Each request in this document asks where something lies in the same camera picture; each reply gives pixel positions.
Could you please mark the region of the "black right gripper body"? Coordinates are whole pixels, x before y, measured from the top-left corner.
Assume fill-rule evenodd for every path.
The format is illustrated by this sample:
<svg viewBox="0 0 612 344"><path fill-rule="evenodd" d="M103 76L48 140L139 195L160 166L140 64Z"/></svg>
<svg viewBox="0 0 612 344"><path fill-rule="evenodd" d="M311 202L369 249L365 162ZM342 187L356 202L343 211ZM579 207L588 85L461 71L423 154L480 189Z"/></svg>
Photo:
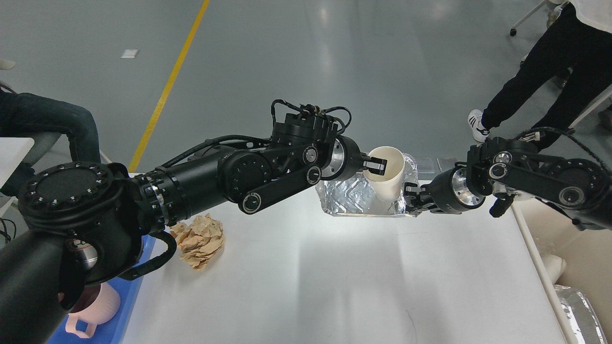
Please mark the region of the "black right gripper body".
<svg viewBox="0 0 612 344"><path fill-rule="evenodd" d="M481 207L486 199L468 188L465 166L456 166L437 175L423 188L424 209L431 213L462 214Z"/></svg>

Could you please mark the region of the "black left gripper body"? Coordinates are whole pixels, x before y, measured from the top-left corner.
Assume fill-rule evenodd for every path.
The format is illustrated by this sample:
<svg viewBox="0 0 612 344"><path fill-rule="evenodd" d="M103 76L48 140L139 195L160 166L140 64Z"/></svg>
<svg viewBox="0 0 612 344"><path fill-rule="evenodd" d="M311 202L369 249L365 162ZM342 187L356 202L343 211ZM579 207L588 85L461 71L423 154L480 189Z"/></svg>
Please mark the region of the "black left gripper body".
<svg viewBox="0 0 612 344"><path fill-rule="evenodd" d="M370 156L361 152L357 143L345 136L336 137L330 162L322 169L322 181L345 181L365 169Z"/></svg>

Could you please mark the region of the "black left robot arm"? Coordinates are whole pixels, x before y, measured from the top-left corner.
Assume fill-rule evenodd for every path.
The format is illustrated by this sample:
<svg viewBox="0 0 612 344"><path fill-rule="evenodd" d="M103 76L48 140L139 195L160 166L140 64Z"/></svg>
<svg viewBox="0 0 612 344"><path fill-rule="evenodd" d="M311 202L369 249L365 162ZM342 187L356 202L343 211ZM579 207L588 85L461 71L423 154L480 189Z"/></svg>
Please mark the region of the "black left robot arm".
<svg viewBox="0 0 612 344"><path fill-rule="evenodd" d="M1 250L1 342L44 343L87 287L134 280L176 251L165 231L225 201L254 214L319 181L383 175L387 161L361 152L339 107L295 106L268 139L208 139L131 178L120 163L70 162L29 179L18 194L28 230Z"/></svg>

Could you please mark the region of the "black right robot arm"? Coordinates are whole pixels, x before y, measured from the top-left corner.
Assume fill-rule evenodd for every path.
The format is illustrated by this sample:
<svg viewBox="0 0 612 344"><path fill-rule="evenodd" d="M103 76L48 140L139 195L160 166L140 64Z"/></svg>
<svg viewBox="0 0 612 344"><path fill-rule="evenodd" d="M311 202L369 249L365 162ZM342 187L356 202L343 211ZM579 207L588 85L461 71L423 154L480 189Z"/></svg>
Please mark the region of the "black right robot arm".
<svg viewBox="0 0 612 344"><path fill-rule="evenodd" d="M590 159L544 155L536 142L559 134L578 145ZM526 196L567 217L577 229L610 229L611 170L571 130L537 127L514 139L495 137L470 147L466 161L437 175L430 183L404 183L402 196L409 211L419 214L462 214L496 198L492 217L501 217L514 201Z"/></svg>

